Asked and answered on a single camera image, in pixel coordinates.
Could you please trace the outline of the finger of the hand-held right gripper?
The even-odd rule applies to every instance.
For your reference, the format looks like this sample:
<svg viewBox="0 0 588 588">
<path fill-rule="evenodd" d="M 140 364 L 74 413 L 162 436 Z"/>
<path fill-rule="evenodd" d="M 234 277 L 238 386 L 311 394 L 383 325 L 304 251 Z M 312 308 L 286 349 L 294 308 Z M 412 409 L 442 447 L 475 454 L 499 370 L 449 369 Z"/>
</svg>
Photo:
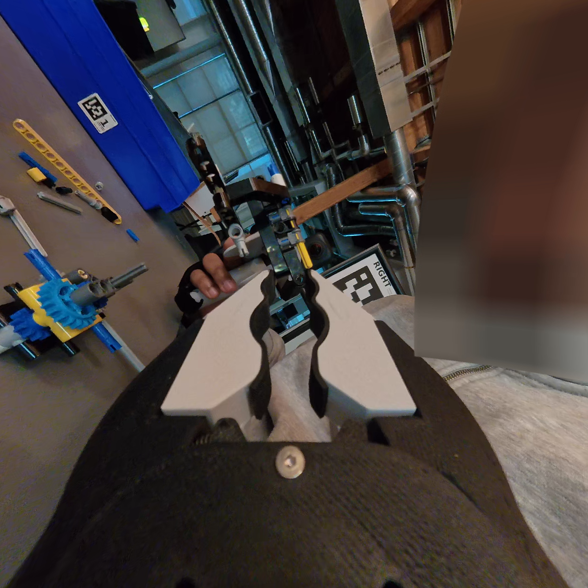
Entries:
<svg viewBox="0 0 588 588">
<path fill-rule="evenodd" d="M 244 233 L 240 237 L 231 235 L 233 244 L 224 250 L 225 259 L 255 259 L 266 253 L 259 232 Z"/>
</svg>

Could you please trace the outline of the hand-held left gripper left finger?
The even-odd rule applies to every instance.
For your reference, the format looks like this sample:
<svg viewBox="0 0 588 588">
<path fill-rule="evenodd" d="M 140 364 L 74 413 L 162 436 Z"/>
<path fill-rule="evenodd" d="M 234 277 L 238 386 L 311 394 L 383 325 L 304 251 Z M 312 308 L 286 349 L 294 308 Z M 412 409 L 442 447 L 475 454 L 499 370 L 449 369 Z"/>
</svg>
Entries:
<svg viewBox="0 0 588 588">
<path fill-rule="evenodd" d="M 204 417 L 211 427 L 233 419 L 246 440 L 268 440 L 274 294 L 274 272 L 264 269 L 206 315 L 160 407 L 165 416 Z"/>
</svg>

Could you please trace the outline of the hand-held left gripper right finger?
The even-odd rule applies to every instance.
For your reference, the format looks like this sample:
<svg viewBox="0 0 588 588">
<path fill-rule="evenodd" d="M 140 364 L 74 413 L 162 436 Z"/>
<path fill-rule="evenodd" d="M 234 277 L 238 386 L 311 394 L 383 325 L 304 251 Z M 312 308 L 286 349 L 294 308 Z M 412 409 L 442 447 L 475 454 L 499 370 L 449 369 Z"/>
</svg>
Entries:
<svg viewBox="0 0 588 588">
<path fill-rule="evenodd" d="M 312 348 L 308 394 L 331 440 L 347 421 L 413 417 L 417 406 L 379 323 L 315 270 L 307 271 Z"/>
</svg>

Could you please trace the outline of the black lego frame assembly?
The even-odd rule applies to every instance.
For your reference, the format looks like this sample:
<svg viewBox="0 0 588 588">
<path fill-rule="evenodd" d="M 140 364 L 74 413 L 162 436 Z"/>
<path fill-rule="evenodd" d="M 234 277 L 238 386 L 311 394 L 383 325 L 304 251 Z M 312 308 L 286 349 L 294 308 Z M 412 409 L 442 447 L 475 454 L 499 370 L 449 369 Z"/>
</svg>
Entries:
<svg viewBox="0 0 588 588">
<path fill-rule="evenodd" d="M 283 289 L 301 293 L 312 260 L 295 223 L 288 189 L 262 178 L 227 185 L 199 134 L 191 134 L 187 139 L 187 154 L 212 194 L 210 228 L 219 225 L 229 239 L 231 235 L 240 237 L 254 232 L 262 237 L 266 253 L 255 259 L 241 259 L 245 263 L 245 283 L 249 275 L 272 269 L 277 295 L 282 295 Z"/>
</svg>

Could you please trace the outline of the blue gear lego assembly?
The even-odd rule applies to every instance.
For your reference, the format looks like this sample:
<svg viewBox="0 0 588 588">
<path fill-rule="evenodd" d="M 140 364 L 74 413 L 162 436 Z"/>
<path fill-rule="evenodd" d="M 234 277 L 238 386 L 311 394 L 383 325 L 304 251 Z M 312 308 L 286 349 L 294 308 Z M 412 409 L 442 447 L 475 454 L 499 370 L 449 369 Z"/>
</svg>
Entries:
<svg viewBox="0 0 588 588">
<path fill-rule="evenodd" d="M 141 263 L 126 272 L 99 279 L 83 269 L 60 274 L 38 249 L 25 253 L 40 272 L 41 283 L 4 287 L 12 298 L 1 305 L 1 353 L 17 349 L 28 361 L 53 348 L 69 357 L 79 353 L 77 338 L 91 332 L 107 351 L 119 352 L 137 371 L 143 363 L 106 321 L 104 308 L 116 293 L 147 272 Z"/>
</svg>

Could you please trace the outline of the grey lego axle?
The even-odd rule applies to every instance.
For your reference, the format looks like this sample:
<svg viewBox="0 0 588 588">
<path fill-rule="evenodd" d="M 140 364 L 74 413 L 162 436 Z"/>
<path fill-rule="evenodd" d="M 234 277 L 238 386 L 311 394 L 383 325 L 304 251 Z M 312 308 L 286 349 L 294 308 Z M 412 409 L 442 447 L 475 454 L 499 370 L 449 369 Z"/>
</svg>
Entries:
<svg viewBox="0 0 588 588">
<path fill-rule="evenodd" d="M 83 211 L 82 211 L 82 209 L 80 209 L 80 207 L 75 206 L 75 205 L 73 205 L 71 203 L 65 202 L 62 199 L 57 198 L 57 197 L 55 197 L 53 195 L 46 194 L 46 193 L 44 193 L 42 191 L 37 192 L 36 195 L 37 195 L 38 199 L 40 199 L 43 202 L 50 203 L 50 204 L 52 204 L 54 206 L 57 206 L 57 207 L 59 207 L 61 209 L 67 210 L 67 211 L 72 212 L 72 213 L 77 214 L 77 215 L 82 215 L 83 214 Z"/>
</svg>

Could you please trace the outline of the long yellow lego beam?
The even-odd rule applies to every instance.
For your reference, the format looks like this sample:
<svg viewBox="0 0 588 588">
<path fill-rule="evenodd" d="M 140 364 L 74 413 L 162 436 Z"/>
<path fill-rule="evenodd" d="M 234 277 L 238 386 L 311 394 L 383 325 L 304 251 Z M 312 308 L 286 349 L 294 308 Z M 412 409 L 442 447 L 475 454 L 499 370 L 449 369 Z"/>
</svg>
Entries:
<svg viewBox="0 0 588 588">
<path fill-rule="evenodd" d="M 114 214 L 114 220 L 111 222 L 121 225 L 122 218 L 120 214 L 95 190 L 92 185 L 84 180 L 79 174 L 57 151 L 35 131 L 32 126 L 22 119 L 15 119 L 12 122 L 14 129 L 20 133 L 33 147 L 39 151 L 48 162 L 50 162 L 60 173 L 63 174 L 76 188 L 83 194 L 90 196 L 100 202 L 103 207 Z"/>
</svg>

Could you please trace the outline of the white lego connector rod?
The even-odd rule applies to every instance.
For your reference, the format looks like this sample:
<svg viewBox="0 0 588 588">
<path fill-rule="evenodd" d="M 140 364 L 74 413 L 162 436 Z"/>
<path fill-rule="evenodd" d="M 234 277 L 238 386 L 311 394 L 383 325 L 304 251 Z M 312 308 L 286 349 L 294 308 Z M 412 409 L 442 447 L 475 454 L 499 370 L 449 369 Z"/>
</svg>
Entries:
<svg viewBox="0 0 588 588">
<path fill-rule="evenodd" d="M 44 258 L 48 256 L 46 250 L 31 231 L 30 227 L 24 220 L 24 217 L 15 207 L 14 203 L 10 200 L 10 198 L 4 196 L 1 196 L 1 216 L 11 220 L 31 249 L 36 249 Z"/>
</svg>

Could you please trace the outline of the blue lego axle piece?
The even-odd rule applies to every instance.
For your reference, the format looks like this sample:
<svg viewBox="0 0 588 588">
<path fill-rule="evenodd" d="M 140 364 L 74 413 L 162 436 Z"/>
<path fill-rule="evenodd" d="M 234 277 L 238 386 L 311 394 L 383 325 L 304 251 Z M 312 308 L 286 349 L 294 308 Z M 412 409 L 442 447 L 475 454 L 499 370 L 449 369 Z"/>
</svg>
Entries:
<svg viewBox="0 0 588 588">
<path fill-rule="evenodd" d="M 41 173 L 43 173 L 51 182 L 56 184 L 58 182 L 57 177 L 55 177 L 52 173 L 48 171 L 45 167 L 40 165 L 35 159 L 29 156 L 25 151 L 21 151 L 18 153 L 18 157 L 23 160 L 30 168 L 38 168 Z"/>
</svg>

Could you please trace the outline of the person's right hand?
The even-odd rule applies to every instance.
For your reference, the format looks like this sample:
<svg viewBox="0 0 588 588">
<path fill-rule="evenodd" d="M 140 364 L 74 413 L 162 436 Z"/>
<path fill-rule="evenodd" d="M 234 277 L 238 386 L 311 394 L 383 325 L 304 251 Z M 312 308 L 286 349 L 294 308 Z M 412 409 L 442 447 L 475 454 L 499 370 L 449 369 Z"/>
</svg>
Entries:
<svg viewBox="0 0 588 588">
<path fill-rule="evenodd" d="M 199 290 L 205 298 L 216 299 L 222 293 L 232 294 L 238 287 L 230 270 L 242 264 L 240 258 L 225 258 L 217 252 L 204 255 L 187 271 L 189 283 Z"/>
</svg>

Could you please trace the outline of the wooden ceiling beam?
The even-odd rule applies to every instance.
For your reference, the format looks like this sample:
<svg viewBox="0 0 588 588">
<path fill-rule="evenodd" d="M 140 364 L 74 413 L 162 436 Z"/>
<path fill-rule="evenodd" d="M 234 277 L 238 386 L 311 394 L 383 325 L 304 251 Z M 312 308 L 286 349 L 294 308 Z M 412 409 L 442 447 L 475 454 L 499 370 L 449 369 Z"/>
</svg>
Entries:
<svg viewBox="0 0 588 588">
<path fill-rule="evenodd" d="M 300 226 L 309 219 L 321 214 L 334 205 L 342 202 L 347 197 L 360 192 L 362 189 L 371 186 L 393 171 L 393 164 L 390 159 L 385 159 L 376 165 L 373 165 L 352 177 L 338 183 L 334 187 L 327 189 L 317 197 L 297 206 L 293 209 L 295 223 Z"/>
</svg>

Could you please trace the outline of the silver metal pipe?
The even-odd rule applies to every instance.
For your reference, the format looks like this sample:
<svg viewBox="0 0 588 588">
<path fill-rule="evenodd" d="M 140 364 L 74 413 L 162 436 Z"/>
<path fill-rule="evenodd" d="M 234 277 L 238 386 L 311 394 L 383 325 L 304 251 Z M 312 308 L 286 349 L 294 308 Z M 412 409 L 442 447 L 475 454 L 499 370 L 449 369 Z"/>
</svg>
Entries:
<svg viewBox="0 0 588 588">
<path fill-rule="evenodd" d="M 393 184 L 365 187 L 345 202 L 357 204 L 357 217 L 387 217 L 388 224 L 376 222 L 346 222 L 345 210 L 335 204 L 331 213 L 334 228 L 342 237 L 394 236 L 401 253 L 409 291 L 414 295 L 416 285 L 416 251 L 420 228 L 420 195 L 416 189 L 412 160 L 405 134 L 399 128 L 384 138 L 387 160 L 392 166 Z"/>
</svg>

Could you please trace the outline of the blue plastic bin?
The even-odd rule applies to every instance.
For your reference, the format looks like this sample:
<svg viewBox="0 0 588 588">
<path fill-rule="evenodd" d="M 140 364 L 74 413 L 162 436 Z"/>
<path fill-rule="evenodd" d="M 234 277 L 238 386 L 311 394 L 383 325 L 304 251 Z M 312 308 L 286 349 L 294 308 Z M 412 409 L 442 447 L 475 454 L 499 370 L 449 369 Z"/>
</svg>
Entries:
<svg viewBox="0 0 588 588">
<path fill-rule="evenodd" d="M 1 1 L 1 17 L 144 210 L 199 187 L 187 156 L 93 1 Z"/>
</svg>

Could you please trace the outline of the grey ventilation duct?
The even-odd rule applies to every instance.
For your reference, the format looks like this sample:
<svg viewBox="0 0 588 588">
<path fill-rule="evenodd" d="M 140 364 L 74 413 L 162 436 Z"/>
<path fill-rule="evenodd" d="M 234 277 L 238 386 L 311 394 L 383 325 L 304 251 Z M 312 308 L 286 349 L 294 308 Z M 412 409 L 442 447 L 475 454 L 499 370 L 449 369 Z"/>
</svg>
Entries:
<svg viewBox="0 0 588 588">
<path fill-rule="evenodd" d="M 359 95 L 374 138 L 412 120 L 387 1 L 336 1 Z"/>
</svg>

